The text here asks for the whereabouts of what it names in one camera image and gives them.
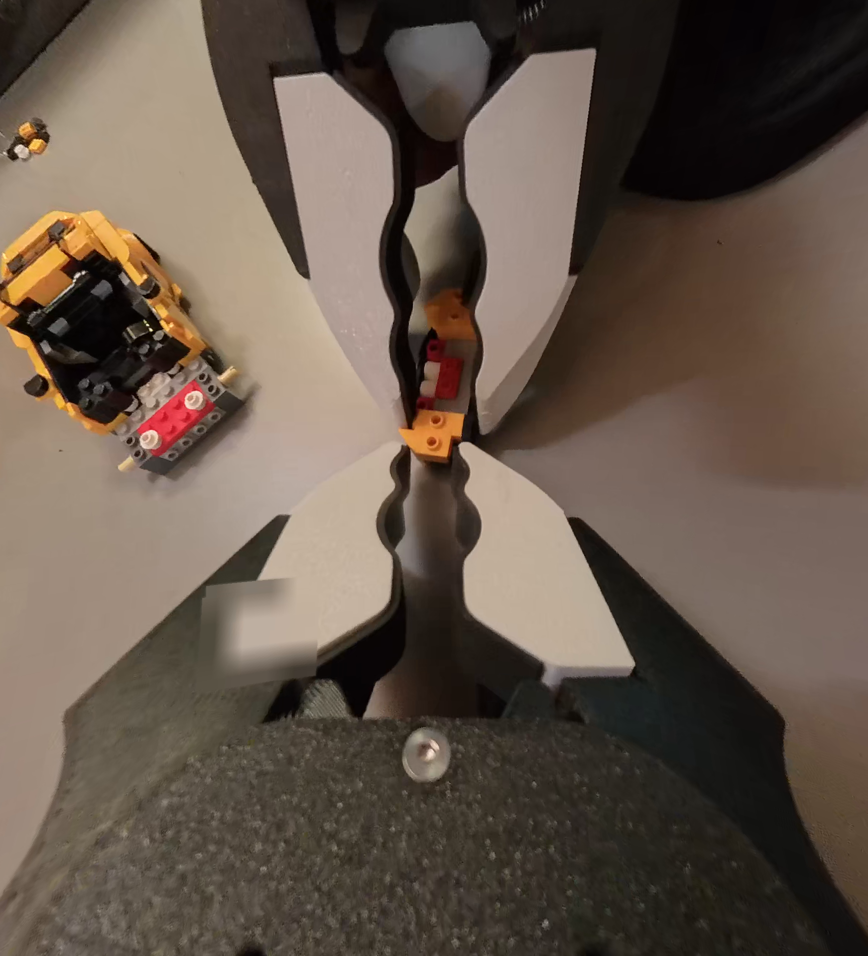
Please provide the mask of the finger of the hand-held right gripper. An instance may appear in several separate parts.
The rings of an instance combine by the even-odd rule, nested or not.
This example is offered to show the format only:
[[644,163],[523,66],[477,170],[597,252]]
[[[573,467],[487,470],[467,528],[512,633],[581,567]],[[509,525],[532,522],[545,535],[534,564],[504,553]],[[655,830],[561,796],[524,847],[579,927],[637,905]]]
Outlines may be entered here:
[[463,194],[483,241],[475,398],[496,429],[534,372],[575,283],[573,233],[595,49],[530,55],[467,122]]
[[406,425],[391,357],[392,293],[382,271],[394,207],[392,134],[341,80],[273,79],[308,283],[332,335],[379,409]]

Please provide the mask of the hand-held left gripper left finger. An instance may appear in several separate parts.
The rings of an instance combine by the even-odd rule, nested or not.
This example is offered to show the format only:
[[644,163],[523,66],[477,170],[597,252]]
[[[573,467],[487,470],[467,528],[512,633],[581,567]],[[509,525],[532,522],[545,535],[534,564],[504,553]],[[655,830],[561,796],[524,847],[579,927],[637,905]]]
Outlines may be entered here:
[[258,663],[297,648],[304,679],[330,680],[363,715],[406,645],[403,571],[409,451],[392,441],[320,484],[296,507],[259,582],[280,594]]

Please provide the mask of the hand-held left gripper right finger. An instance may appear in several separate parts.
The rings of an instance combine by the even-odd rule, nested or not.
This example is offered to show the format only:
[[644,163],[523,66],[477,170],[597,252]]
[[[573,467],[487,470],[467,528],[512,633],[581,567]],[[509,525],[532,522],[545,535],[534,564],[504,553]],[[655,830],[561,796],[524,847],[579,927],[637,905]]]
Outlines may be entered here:
[[460,660],[508,702],[523,682],[626,679],[634,659],[564,511],[471,443],[453,453]]

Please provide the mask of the black red orange lego subassembly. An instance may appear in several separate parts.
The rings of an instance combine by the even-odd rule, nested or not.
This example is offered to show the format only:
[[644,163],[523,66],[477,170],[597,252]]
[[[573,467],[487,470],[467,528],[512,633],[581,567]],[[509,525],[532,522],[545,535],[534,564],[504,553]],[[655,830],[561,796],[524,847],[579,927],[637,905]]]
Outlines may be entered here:
[[480,354],[470,307],[461,288],[448,288],[425,305],[427,333],[416,361],[416,398],[400,430],[416,458],[449,463],[472,427],[474,372]]

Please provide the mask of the small orange black lego assembly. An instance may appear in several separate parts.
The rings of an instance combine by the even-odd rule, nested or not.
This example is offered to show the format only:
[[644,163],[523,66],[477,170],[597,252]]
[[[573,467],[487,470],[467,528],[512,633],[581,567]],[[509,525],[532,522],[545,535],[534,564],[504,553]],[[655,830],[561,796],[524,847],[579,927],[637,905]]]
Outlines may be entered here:
[[46,123],[33,117],[7,136],[0,131],[0,157],[8,161],[28,161],[45,153],[50,135]]

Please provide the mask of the orange lego car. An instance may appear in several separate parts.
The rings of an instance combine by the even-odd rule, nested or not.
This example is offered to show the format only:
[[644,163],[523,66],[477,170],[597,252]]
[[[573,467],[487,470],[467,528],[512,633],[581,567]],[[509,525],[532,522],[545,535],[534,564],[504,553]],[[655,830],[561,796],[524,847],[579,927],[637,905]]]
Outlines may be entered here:
[[98,210],[49,212],[6,248],[0,326],[32,364],[24,392],[115,438],[121,472],[172,474],[246,404],[160,256]]

